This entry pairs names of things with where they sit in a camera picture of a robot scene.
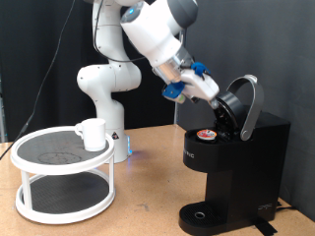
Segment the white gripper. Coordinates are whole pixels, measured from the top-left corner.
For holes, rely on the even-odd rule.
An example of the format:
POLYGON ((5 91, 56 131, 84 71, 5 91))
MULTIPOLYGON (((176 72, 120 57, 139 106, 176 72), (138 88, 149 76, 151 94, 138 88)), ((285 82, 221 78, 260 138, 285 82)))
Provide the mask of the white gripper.
POLYGON ((215 97, 220 92, 220 88, 209 75, 204 74, 200 77, 194 70, 184 70, 180 79, 184 84, 183 94, 209 101, 214 110, 219 108, 220 103, 215 97))

